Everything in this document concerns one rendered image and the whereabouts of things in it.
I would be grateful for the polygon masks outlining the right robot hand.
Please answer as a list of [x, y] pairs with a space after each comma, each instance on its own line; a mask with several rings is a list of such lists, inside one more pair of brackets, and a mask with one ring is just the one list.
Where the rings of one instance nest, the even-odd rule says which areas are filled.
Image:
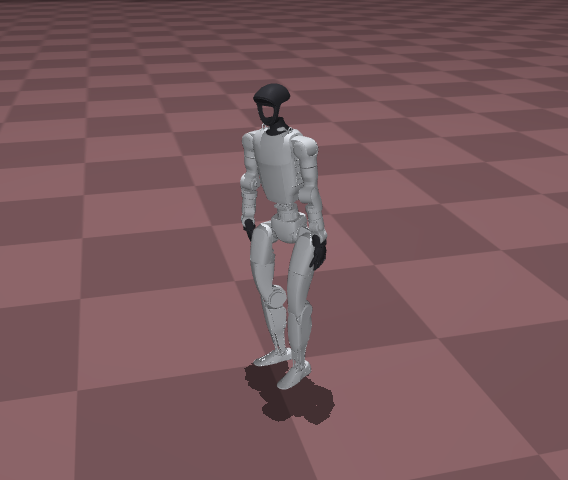
[[247, 231], [247, 235], [249, 237], [249, 240], [251, 241], [252, 233], [253, 233], [253, 230], [256, 228], [256, 226], [255, 226], [255, 224], [253, 224], [253, 221], [251, 219], [245, 220], [245, 226], [246, 227], [243, 226], [243, 229], [245, 231]]

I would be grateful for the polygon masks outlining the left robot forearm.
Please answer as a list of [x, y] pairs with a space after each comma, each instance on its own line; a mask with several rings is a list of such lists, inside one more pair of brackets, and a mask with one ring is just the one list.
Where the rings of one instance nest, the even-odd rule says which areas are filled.
[[311, 200], [313, 204], [307, 204], [305, 210], [308, 216], [309, 230], [311, 239], [313, 235], [320, 238], [320, 244], [327, 238], [327, 232], [324, 228], [322, 216], [322, 200], [317, 188], [313, 188], [311, 192]]

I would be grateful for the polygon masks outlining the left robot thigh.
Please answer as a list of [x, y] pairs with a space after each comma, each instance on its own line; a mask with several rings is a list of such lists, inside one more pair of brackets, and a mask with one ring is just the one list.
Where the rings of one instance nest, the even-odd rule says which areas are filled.
[[291, 255], [287, 279], [288, 314], [289, 312], [295, 314], [297, 321], [305, 303], [309, 303], [306, 298], [314, 274], [314, 265], [312, 267], [309, 265], [314, 257], [314, 250], [309, 228], [300, 227], [299, 237]]

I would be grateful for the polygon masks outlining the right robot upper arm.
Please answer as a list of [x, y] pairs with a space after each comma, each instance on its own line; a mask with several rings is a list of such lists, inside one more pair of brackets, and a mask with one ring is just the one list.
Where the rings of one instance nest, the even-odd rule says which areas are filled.
[[257, 190], [261, 184], [253, 148], [253, 137], [257, 131], [258, 130], [248, 132], [242, 137], [246, 173], [242, 176], [240, 185], [242, 188], [251, 191]]

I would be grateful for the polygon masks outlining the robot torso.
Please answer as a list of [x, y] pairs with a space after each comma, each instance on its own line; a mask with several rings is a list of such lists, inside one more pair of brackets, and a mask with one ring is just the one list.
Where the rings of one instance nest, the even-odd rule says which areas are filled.
[[[286, 131], [270, 136], [266, 130], [258, 130], [253, 137], [255, 160], [261, 185], [269, 201], [275, 202], [277, 213], [271, 218], [272, 234], [282, 242], [293, 244], [299, 237], [300, 227], [307, 227], [304, 213], [298, 212], [299, 188], [304, 186], [299, 159], [293, 152], [291, 139], [303, 136], [297, 129], [277, 128]], [[291, 131], [290, 131], [291, 128]]]

